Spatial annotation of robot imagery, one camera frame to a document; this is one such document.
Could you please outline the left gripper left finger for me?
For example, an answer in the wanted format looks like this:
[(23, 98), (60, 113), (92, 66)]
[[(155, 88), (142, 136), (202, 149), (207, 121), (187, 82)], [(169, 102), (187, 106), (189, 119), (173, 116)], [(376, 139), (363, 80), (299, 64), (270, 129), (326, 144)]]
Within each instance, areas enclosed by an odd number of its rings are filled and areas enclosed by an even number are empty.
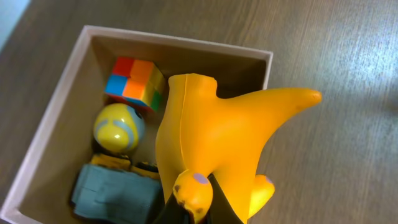
[(190, 224), (190, 214), (171, 195), (152, 224)]

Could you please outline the yellow grey toy truck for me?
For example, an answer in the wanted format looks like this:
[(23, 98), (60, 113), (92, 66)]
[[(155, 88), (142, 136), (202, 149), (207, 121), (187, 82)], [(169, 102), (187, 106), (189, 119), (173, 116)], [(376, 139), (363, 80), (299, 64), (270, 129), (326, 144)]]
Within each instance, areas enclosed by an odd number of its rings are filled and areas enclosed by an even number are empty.
[(79, 217), (110, 223), (152, 223), (164, 206), (155, 164), (101, 153), (82, 167), (71, 201)]

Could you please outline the colourful puzzle cube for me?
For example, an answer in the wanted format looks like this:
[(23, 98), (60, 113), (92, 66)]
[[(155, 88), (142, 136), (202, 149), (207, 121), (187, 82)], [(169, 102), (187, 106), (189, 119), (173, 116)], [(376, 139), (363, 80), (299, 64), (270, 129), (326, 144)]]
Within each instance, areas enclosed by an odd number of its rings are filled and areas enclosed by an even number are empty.
[(154, 62), (118, 57), (104, 93), (141, 111), (155, 112), (162, 101), (165, 77)]

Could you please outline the yellow minion ball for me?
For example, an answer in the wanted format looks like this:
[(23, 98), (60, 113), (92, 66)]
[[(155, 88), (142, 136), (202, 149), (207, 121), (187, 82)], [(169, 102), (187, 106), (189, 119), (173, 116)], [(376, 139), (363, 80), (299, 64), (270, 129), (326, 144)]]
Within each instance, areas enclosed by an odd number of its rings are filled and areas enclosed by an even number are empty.
[(115, 154), (133, 151), (144, 133), (144, 118), (133, 107), (123, 103), (105, 106), (97, 115), (93, 126), (96, 142)]

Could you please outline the orange squishy toy animal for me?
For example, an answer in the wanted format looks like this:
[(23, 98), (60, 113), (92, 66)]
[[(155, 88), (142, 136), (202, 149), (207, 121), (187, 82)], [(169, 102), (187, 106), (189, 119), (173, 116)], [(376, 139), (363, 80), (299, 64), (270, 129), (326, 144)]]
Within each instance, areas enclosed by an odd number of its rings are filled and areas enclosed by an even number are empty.
[(214, 78), (169, 78), (169, 97), (155, 140), (165, 199), (175, 197), (195, 222), (213, 201), (213, 175), (233, 212), (246, 223), (272, 197), (274, 185), (257, 174), (263, 147), (291, 117), (319, 104), (305, 88), (259, 90), (233, 98), (216, 94)]

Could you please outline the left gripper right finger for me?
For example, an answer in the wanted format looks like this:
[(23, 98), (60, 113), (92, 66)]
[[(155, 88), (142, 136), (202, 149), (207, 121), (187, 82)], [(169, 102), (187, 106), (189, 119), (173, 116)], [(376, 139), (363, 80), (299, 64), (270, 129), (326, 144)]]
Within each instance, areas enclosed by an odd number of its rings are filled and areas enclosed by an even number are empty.
[(237, 214), (233, 211), (215, 176), (210, 174), (208, 179), (213, 189), (213, 199), (210, 209), (206, 215), (206, 223), (243, 224)]

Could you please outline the white cardboard box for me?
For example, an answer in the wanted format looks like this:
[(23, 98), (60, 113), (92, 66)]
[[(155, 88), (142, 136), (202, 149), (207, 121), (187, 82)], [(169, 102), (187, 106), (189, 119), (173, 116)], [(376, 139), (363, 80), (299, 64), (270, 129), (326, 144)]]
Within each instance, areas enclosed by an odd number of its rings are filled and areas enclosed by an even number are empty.
[(1, 209), (10, 223), (79, 223), (70, 198), (95, 148), (92, 128), (109, 102), (104, 88), (118, 57), (153, 61), (164, 76), (216, 78), (218, 96), (267, 88), (270, 51), (133, 30), (85, 26)]

